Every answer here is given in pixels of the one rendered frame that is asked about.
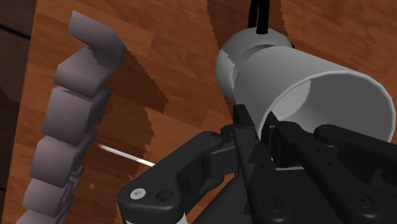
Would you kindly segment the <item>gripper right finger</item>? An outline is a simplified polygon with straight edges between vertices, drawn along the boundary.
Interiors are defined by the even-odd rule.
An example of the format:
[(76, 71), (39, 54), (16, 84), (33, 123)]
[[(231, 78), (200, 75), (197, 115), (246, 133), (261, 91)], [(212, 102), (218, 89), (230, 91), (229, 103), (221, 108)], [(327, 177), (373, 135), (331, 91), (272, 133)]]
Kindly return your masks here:
[(273, 113), (263, 141), (276, 167), (304, 168), (343, 224), (397, 224), (397, 145), (329, 124), (309, 133)]

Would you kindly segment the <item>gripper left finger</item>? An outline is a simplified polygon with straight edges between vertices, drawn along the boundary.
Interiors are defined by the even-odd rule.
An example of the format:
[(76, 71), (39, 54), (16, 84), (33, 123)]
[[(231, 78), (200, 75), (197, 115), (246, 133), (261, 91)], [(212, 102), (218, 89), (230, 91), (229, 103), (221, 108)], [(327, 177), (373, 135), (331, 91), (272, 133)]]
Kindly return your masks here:
[(246, 107), (235, 105), (233, 124), (197, 134), (120, 190), (123, 224), (188, 224), (186, 215), (216, 187), (198, 223), (290, 224), (293, 207), (269, 150), (277, 123), (269, 113), (258, 137)]

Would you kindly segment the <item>white pencil with red tip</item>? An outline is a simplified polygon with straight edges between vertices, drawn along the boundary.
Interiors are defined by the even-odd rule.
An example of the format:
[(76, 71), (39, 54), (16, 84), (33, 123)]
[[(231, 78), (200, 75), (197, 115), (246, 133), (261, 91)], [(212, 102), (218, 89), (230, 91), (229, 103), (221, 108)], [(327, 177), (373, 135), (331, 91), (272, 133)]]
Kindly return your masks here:
[(138, 162), (140, 164), (144, 164), (144, 165), (147, 165), (147, 166), (150, 166), (150, 167), (153, 167), (155, 165), (153, 162), (149, 162), (149, 161), (147, 161), (145, 159), (142, 159), (142, 158), (139, 158), (139, 157), (135, 157), (133, 155), (130, 155), (128, 153), (116, 150), (114, 148), (111, 148), (111, 147), (103, 145), (103, 144), (98, 144), (98, 147), (100, 149), (102, 149), (102, 150), (105, 150), (105, 151), (108, 151), (108, 152), (113, 153), (115, 155), (119, 155), (121, 157), (133, 160), (133, 161)]

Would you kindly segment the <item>grey segmented block strip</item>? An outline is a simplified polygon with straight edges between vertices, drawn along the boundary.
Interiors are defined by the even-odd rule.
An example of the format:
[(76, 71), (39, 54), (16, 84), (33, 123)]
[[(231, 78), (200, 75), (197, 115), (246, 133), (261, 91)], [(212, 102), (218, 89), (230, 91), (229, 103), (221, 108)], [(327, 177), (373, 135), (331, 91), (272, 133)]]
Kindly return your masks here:
[(84, 47), (57, 66), (31, 181), (16, 224), (63, 224), (111, 96), (105, 83), (122, 65), (127, 48), (118, 33), (77, 11), (68, 33)]

